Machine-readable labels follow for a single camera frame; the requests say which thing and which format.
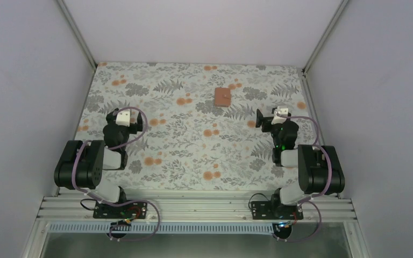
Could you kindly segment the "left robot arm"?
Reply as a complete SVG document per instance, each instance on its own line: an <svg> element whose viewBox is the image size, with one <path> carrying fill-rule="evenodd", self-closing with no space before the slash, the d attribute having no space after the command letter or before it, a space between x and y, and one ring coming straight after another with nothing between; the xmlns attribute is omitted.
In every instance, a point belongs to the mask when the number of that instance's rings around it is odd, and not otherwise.
<svg viewBox="0 0 413 258"><path fill-rule="evenodd" d="M102 140L69 140L54 170L59 188L76 190L107 205L116 218L124 216L130 201L122 187L103 179L104 170L122 170L129 155L128 145L144 136L148 119L137 107L116 108L106 115Z"/></svg>

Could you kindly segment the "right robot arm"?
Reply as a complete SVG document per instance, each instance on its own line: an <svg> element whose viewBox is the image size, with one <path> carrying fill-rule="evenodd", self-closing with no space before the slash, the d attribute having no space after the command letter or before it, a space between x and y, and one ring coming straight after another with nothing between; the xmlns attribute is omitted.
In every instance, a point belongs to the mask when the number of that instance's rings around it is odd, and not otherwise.
<svg viewBox="0 0 413 258"><path fill-rule="evenodd" d="M335 147L319 144L318 124L314 119L292 116L281 106L274 108L272 114L265 117L257 110L255 126L273 139L273 163L277 167L298 170L297 184L277 189L269 200L271 215L282 219L291 207L315 197L341 193L345 188L345 177ZM296 144L300 129L296 120L303 118L313 123L316 137L312 144Z"/></svg>

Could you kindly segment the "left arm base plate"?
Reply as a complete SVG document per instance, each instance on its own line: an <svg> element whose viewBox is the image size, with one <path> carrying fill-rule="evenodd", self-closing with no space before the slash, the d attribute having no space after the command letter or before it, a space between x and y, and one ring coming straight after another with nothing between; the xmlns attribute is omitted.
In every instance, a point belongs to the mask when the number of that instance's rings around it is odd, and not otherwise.
<svg viewBox="0 0 413 258"><path fill-rule="evenodd" d="M120 207L96 203L93 218L95 219L145 219L147 204L133 202Z"/></svg>

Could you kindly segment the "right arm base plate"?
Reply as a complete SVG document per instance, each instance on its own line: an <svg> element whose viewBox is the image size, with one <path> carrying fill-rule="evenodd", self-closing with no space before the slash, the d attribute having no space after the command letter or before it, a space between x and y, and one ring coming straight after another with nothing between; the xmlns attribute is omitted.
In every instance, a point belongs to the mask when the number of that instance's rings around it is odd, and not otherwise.
<svg viewBox="0 0 413 258"><path fill-rule="evenodd" d="M254 220L302 220L303 212L295 205L272 204L270 201L252 201L248 205Z"/></svg>

